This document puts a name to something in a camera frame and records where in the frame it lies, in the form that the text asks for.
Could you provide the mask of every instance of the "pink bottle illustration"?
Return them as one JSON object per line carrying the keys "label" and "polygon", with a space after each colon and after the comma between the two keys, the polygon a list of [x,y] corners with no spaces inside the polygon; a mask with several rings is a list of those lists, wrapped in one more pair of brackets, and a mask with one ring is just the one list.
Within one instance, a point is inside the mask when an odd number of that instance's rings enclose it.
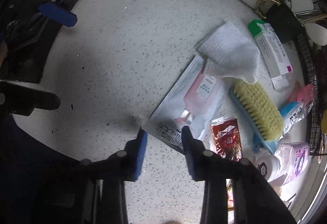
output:
{"label": "pink bottle illustration", "polygon": [[205,114],[221,86],[221,81],[203,71],[204,66],[184,96],[185,109],[174,119],[179,125],[190,125],[197,115]]}

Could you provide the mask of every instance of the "yellow object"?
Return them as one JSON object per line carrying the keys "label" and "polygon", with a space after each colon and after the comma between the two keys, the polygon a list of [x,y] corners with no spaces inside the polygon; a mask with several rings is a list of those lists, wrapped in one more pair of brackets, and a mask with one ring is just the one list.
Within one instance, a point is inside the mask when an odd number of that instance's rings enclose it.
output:
{"label": "yellow object", "polygon": [[323,113],[323,118],[321,119],[320,128],[323,134],[327,134],[327,110]]}
{"label": "yellow object", "polygon": [[283,132],[283,118],[263,87],[259,83],[247,84],[239,80],[234,94],[252,117],[262,137],[267,141],[278,140]]}

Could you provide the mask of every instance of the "folded white towel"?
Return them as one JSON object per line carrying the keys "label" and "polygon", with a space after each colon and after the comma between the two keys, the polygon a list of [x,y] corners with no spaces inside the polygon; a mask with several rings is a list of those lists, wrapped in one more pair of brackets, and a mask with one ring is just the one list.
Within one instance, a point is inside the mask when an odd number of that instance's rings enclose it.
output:
{"label": "folded white towel", "polygon": [[204,74],[238,78],[249,84],[257,82],[260,50],[231,22],[203,39],[196,49],[208,56]]}

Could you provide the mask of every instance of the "label on pink bottle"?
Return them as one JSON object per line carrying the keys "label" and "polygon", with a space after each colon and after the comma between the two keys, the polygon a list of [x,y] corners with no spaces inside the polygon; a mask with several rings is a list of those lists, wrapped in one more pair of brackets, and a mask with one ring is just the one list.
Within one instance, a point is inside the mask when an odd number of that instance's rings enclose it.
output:
{"label": "label on pink bottle", "polygon": [[291,176],[288,178],[287,182],[294,180],[297,176],[302,174],[308,164],[309,159],[309,145],[307,143],[288,143],[295,150],[295,163],[292,169]]}
{"label": "label on pink bottle", "polygon": [[212,76],[205,75],[196,92],[200,99],[207,99],[210,95],[217,79]]}

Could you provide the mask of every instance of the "bottle label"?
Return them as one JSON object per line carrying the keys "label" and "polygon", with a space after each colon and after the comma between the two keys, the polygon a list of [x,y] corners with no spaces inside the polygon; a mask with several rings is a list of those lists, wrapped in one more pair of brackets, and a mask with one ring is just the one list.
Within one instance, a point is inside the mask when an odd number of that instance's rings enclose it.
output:
{"label": "bottle label", "polygon": [[215,77],[205,75],[196,91],[198,97],[200,99],[207,99],[216,82],[217,79]]}

